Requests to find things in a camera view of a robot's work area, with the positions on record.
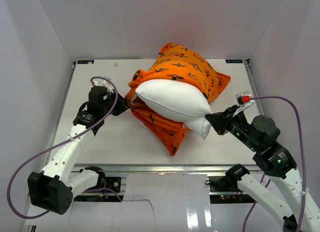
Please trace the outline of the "white pillow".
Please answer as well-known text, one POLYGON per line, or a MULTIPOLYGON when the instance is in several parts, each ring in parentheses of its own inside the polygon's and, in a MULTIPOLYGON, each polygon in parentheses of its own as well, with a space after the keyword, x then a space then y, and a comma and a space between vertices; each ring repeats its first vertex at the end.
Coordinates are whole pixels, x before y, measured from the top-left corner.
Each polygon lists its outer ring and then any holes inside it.
POLYGON ((152 79, 138 85, 135 93, 162 117, 181 122, 202 139, 207 138, 211 124, 205 115, 211 114, 212 109, 197 87, 175 80, 152 79))

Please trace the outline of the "orange patterned pillowcase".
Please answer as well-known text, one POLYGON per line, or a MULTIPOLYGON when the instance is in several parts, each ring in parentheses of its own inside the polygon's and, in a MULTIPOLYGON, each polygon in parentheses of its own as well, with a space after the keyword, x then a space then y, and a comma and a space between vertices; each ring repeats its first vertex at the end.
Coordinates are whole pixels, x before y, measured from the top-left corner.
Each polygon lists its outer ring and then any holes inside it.
POLYGON ((130 110, 164 144, 170 156, 175 156, 190 129, 181 122, 162 117, 136 95, 138 85, 152 79, 191 84, 210 104, 224 91, 231 77, 217 72, 200 54, 175 43, 165 44, 147 71, 139 69, 134 73, 128 84, 130 91, 125 96, 130 110))

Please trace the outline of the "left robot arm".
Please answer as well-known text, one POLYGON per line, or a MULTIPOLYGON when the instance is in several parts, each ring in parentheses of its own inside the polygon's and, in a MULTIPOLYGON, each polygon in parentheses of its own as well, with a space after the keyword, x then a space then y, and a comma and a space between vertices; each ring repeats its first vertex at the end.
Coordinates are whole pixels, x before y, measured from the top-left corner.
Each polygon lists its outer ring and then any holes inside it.
POLYGON ((83 103, 72 122, 68 142, 59 147, 55 156, 40 172, 28 179, 31 204, 64 214, 73 199, 87 190, 101 191, 106 185, 104 170, 87 166, 71 176, 73 167, 86 146, 104 125, 108 115, 118 116, 128 109, 125 99, 110 85, 94 85, 88 101, 83 103))

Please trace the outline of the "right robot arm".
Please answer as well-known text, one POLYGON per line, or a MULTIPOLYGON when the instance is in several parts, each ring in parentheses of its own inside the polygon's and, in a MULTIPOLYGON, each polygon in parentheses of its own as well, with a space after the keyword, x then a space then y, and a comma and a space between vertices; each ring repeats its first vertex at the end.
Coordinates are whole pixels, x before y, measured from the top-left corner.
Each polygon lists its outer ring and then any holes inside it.
POLYGON ((277 186, 284 200, 260 184, 241 164, 226 173, 226 186, 241 190, 259 203, 283 231, 319 231, 320 209, 307 190, 289 151, 277 142, 280 130, 268 116, 258 115, 251 123, 237 105, 223 112, 207 114, 206 120, 218 135, 230 133, 254 153, 255 164, 277 186))

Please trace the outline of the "right blue label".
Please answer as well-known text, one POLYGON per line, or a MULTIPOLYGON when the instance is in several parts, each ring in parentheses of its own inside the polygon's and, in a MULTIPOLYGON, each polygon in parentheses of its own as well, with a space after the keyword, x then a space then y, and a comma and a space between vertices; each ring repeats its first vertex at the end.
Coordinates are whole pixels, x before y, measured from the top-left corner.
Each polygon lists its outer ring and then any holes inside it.
POLYGON ((241 60, 241 59, 226 59, 225 62, 227 64, 242 64, 243 60, 241 60))

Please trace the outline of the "blue label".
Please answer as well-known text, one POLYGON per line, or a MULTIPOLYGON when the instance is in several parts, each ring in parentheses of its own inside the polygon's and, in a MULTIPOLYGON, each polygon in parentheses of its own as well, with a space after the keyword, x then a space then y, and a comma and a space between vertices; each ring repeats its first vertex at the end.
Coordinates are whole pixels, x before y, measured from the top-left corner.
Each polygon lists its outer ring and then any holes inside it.
POLYGON ((83 64, 93 64, 95 61, 94 60, 78 60, 76 63, 77 64, 81 64, 81 65, 83 65, 83 64))
POLYGON ((241 59, 226 59, 225 62, 227 64, 242 64, 243 60, 241 60, 241 59))

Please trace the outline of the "left blue label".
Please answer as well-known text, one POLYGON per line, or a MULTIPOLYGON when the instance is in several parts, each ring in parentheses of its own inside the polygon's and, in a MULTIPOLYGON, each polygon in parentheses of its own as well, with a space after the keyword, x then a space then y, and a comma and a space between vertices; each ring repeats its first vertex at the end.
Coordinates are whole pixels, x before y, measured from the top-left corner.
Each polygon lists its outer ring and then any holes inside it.
POLYGON ((77 64, 81 64, 81 65, 83 65, 83 64, 93 64, 95 61, 94 60, 78 60, 76 63, 77 64))

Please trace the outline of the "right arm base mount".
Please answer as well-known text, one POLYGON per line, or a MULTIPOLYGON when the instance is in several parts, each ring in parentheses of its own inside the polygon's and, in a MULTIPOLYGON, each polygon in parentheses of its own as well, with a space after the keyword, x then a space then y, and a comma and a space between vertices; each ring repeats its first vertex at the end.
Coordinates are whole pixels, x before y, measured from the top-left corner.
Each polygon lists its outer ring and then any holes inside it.
POLYGON ((209 189, 212 202, 250 203, 254 200, 241 191, 227 176, 209 176, 204 184, 209 189))

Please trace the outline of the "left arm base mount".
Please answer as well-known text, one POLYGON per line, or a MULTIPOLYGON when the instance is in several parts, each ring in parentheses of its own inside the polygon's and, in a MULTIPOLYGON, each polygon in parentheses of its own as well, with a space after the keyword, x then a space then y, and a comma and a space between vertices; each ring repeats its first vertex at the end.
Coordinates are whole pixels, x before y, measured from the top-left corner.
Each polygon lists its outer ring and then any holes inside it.
POLYGON ((107 177, 105 170, 98 166, 87 166, 81 169, 76 176, 75 187, 73 188, 73 196, 82 196, 86 193, 98 193, 99 200, 105 201, 115 199, 122 202, 119 195, 121 190, 121 177, 107 177))

